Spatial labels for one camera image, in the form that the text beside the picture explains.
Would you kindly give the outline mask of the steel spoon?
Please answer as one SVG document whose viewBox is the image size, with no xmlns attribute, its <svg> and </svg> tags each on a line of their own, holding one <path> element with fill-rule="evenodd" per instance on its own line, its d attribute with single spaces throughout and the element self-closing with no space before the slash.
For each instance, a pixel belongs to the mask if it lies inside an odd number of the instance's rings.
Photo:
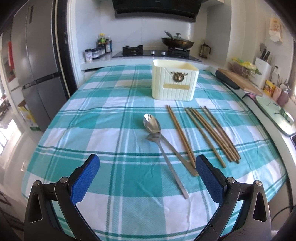
<svg viewBox="0 0 296 241">
<path fill-rule="evenodd" d="M 178 177 L 177 173 L 175 172 L 172 164 L 170 163 L 170 160 L 168 159 L 166 153 L 163 150 L 163 147 L 161 146 L 161 138 L 159 136 L 157 136 L 156 134 L 149 134 L 147 136 L 147 140 L 154 142 L 158 145 L 159 150 L 161 151 L 161 154 L 163 155 L 163 158 L 166 161 L 166 164 L 168 165 L 168 168 L 170 169 L 173 177 L 175 178 L 175 181 L 179 187 L 179 189 L 181 190 L 183 196 L 185 199 L 189 199 L 189 193 L 187 192 L 187 190 L 185 189 L 184 185 L 182 184 L 182 182 L 180 181 L 180 178 Z"/>
<path fill-rule="evenodd" d="M 198 176 L 197 170 L 192 166 L 192 164 L 181 156 L 181 154 L 170 144 L 170 142 L 161 134 L 161 126 L 158 120 L 151 114 L 145 113 L 143 123 L 145 128 L 149 133 L 159 136 L 166 145 L 173 151 L 173 153 L 178 157 L 178 159 L 183 163 L 187 170 L 194 176 Z"/>
</svg>

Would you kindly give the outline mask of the teal plaid tablecloth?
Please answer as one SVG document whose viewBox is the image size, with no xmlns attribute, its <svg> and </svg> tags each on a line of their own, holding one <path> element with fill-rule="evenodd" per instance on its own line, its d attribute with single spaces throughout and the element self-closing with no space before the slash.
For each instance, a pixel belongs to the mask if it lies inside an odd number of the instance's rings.
<svg viewBox="0 0 296 241">
<path fill-rule="evenodd" d="M 185 199 L 158 146 L 147 140 L 144 114 L 152 114 L 162 134 L 186 154 L 168 113 L 171 107 L 195 155 L 215 167 L 225 158 L 213 151 L 185 112 L 207 107 L 239 152 L 222 173 L 242 183 L 260 180 L 272 199 L 287 179 L 274 143 L 239 97 L 210 72 L 200 71 L 191 101 L 152 97 L 151 65 L 99 69 L 66 102 L 43 134 L 25 172 L 22 195 L 33 182 L 57 182 L 91 155 L 100 168 L 78 209 L 102 240 L 193 240 L 216 211 L 201 178 L 192 176 L 174 153 L 168 155 L 182 184 Z"/>
</svg>

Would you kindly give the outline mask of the yellow seasoning packet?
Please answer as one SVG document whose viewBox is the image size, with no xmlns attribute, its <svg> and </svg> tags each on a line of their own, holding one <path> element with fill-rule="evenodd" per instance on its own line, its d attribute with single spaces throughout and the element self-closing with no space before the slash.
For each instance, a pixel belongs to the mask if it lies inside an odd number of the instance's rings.
<svg viewBox="0 0 296 241">
<path fill-rule="evenodd" d="M 265 81 L 265 85 L 263 88 L 263 92 L 267 95 L 272 97 L 276 86 L 269 80 Z"/>
</svg>

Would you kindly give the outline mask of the wooden cutting board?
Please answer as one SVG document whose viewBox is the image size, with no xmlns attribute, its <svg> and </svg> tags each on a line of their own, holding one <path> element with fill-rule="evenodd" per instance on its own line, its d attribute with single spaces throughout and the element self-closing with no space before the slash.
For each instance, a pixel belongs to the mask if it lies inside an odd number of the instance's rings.
<svg viewBox="0 0 296 241">
<path fill-rule="evenodd" d="M 237 84 L 242 90 L 246 91 L 246 92 L 250 92 L 253 94 L 256 94 L 258 96 L 263 96 L 263 93 L 257 89 L 251 81 L 243 78 L 242 76 L 231 72 L 229 70 L 225 70 L 225 69 L 221 69 L 218 68 L 218 71 L 220 71 L 221 73 L 223 73 L 226 77 L 228 77 L 232 82 L 234 82 L 235 84 Z"/>
</svg>

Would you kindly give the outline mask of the black rolled mat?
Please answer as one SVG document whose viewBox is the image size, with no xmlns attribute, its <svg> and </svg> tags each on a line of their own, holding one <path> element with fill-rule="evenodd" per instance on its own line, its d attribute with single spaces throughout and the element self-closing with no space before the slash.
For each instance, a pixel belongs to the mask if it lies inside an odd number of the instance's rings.
<svg viewBox="0 0 296 241">
<path fill-rule="evenodd" d="M 221 82 L 223 82 L 224 84 L 227 84 L 229 87 L 233 89 L 240 89 L 240 87 L 235 82 L 233 82 L 229 77 L 227 77 L 221 71 L 216 70 L 215 75 Z"/>
</svg>

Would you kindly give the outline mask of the white knife block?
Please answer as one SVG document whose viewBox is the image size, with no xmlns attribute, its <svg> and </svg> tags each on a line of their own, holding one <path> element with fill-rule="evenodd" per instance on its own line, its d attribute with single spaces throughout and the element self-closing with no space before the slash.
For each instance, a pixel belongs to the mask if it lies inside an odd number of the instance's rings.
<svg viewBox="0 0 296 241">
<path fill-rule="evenodd" d="M 250 80 L 260 89 L 264 88 L 266 80 L 269 78 L 271 73 L 271 65 L 267 62 L 270 52 L 267 49 L 263 49 L 261 56 L 256 58 L 255 66 L 257 72 L 252 73 Z"/>
</svg>

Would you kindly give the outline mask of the cream utensil holder box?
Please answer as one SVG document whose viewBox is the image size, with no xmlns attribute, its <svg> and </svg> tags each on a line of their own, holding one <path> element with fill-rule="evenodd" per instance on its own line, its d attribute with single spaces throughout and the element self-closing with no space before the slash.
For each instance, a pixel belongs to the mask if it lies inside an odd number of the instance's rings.
<svg viewBox="0 0 296 241">
<path fill-rule="evenodd" d="M 177 60 L 152 62 L 152 97 L 157 100 L 191 101 L 199 69 Z"/>
</svg>

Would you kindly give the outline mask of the glass french press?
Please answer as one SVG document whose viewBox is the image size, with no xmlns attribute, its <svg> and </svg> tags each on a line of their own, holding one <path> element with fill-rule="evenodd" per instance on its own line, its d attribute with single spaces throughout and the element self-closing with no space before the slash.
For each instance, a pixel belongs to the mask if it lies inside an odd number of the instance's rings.
<svg viewBox="0 0 296 241">
<path fill-rule="evenodd" d="M 201 58 L 207 59 L 210 54 L 211 54 L 211 47 L 206 43 L 203 43 L 200 48 L 199 56 Z"/>
</svg>

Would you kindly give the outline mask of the condiment bottles group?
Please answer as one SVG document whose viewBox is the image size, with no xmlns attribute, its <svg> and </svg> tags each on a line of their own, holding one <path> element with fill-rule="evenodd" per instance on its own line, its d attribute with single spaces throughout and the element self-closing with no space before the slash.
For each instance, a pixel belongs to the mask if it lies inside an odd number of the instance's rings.
<svg viewBox="0 0 296 241">
<path fill-rule="evenodd" d="M 112 52 L 112 40 L 110 36 L 100 33 L 97 40 L 97 48 L 100 49 L 102 54 Z"/>
</svg>

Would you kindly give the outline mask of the black gas stove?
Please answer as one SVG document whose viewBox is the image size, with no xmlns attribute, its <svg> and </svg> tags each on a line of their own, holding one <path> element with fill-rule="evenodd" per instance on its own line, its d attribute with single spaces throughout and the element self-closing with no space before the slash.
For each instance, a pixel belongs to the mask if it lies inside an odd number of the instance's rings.
<svg viewBox="0 0 296 241">
<path fill-rule="evenodd" d="M 191 56 L 189 50 L 170 47 L 166 50 L 144 50 L 143 45 L 139 45 L 137 47 L 124 46 L 122 51 L 112 57 L 166 57 L 202 62 L 200 59 Z"/>
</svg>

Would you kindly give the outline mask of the black wok with lid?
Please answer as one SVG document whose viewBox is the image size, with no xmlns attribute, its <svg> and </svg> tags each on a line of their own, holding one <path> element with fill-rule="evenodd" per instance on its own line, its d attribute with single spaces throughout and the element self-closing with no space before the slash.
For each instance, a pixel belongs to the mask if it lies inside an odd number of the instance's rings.
<svg viewBox="0 0 296 241">
<path fill-rule="evenodd" d="M 165 31 L 165 34 L 167 37 L 162 37 L 161 41 L 169 48 L 190 49 L 194 45 L 194 42 L 182 38 L 180 33 L 176 33 L 176 35 L 173 36 L 168 31 Z"/>
</svg>

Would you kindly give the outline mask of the grey refrigerator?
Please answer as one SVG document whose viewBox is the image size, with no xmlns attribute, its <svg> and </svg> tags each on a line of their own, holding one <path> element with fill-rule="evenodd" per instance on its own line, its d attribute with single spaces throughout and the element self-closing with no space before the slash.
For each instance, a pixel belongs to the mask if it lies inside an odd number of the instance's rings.
<svg viewBox="0 0 296 241">
<path fill-rule="evenodd" d="M 56 13 L 56 1 L 27 1 L 14 15 L 11 29 L 16 77 L 42 132 L 70 97 L 59 59 Z"/>
</svg>

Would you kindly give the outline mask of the black range hood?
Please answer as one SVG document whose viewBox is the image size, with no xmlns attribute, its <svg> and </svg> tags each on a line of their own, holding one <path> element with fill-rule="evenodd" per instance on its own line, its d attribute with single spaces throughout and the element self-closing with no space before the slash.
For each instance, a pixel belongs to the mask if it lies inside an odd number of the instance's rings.
<svg viewBox="0 0 296 241">
<path fill-rule="evenodd" d="M 194 23 L 205 1 L 197 0 L 117 0 L 113 1 L 116 18 L 130 16 L 172 18 Z"/>
</svg>

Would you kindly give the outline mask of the hanging wall bag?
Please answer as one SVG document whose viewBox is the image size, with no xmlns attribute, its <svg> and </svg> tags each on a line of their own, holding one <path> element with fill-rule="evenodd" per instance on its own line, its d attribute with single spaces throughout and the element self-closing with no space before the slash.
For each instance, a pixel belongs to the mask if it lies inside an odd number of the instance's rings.
<svg viewBox="0 0 296 241">
<path fill-rule="evenodd" d="M 282 38 L 282 21 L 280 18 L 273 16 L 269 25 L 269 38 L 276 43 L 283 43 Z"/>
</svg>

